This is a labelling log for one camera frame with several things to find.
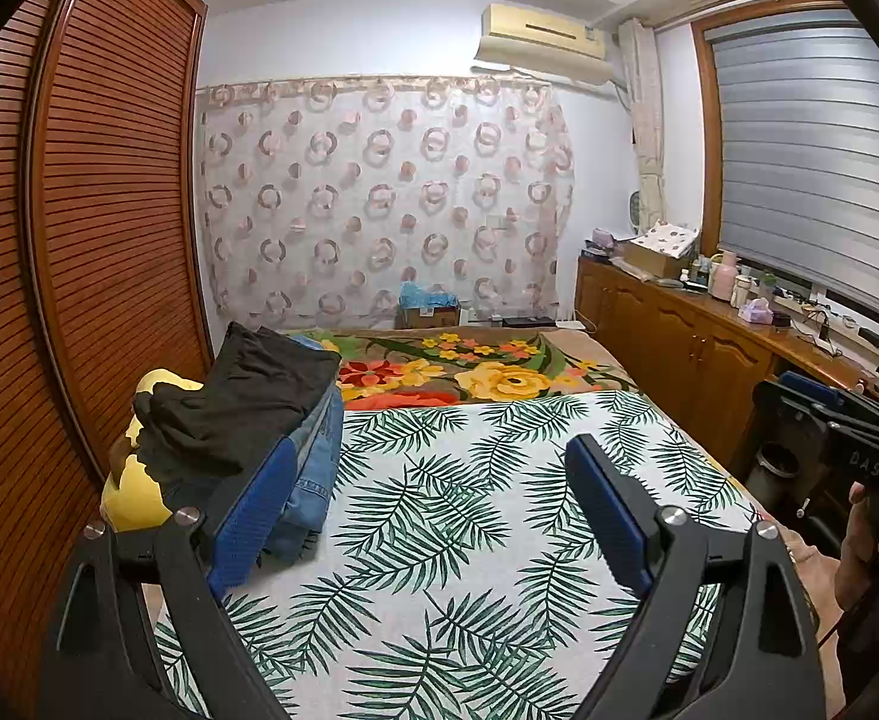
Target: louvered wardrobe door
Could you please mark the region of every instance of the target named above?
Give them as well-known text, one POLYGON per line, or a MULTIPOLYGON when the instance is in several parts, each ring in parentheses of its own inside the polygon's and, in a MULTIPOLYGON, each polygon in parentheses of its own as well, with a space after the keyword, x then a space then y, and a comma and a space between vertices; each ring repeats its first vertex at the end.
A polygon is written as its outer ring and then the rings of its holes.
POLYGON ((26 0, 0 32, 0 694, 23 716, 63 568, 98 501, 47 378, 20 259, 20 128, 55 1, 26 0))
POLYGON ((205 5, 72 0, 40 82, 33 241, 44 320, 97 459, 136 381, 209 365, 191 246, 191 99, 205 5))

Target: yellow cushion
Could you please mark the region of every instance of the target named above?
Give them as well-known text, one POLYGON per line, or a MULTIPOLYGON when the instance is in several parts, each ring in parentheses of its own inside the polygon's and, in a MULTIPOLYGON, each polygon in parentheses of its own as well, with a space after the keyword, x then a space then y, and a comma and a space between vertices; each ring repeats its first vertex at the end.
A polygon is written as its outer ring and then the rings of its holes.
MULTIPOLYGON (((182 389, 202 389, 202 385, 183 379, 164 368, 150 370, 136 386, 137 392, 151 392, 159 382, 167 382, 182 389)), ((137 439, 143 424, 135 415, 129 422, 126 436, 133 447, 139 446, 137 439)), ((126 466, 119 479, 119 485, 110 474, 100 496, 102 517, 115 531, 137 531, 142 528, 155 528, 169 518, 169 509, 163 505, 163 495, 157 485, 145 472, 145 466, 136 455, 126 457, 126 466)))

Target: air conditioner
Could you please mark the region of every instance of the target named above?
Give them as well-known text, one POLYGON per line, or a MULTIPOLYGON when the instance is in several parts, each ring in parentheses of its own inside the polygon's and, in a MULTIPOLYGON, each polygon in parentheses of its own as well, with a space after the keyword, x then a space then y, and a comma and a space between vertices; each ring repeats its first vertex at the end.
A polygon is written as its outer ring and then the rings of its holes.
POLYGON ((537 70, 599 86, 612 79, 602 33, 534 10, 489 5, 476 59, 537 70))

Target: window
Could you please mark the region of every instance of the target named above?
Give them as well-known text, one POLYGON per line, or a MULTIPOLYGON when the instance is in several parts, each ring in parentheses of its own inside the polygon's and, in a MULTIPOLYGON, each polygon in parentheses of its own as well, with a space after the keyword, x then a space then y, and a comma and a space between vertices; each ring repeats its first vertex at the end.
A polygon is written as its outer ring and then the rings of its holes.
POLYGON ((694 25, 721 129, 704 243, 712 222, 719 248, 879 313, 879 50, 843 7, 721 17, 694 25))

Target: bed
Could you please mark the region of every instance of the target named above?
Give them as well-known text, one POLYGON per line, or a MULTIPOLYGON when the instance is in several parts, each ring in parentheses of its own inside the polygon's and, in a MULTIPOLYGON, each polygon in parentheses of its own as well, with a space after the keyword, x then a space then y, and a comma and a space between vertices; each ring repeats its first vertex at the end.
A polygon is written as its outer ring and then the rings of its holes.
MULTIPOLYGON (((760 516, 585 334, 313 335, 340 351, 351 408, 329 517, 293 565, 263 556, 224 601, 290 712, 570 716, 639 603, 567 488, 577 434, 699 521, 760 516)), ((697 663, 715 600, 700 589, 676 673, 697 663)), ((205 714, 164 610, 155 632, 179 700, 205 714)))

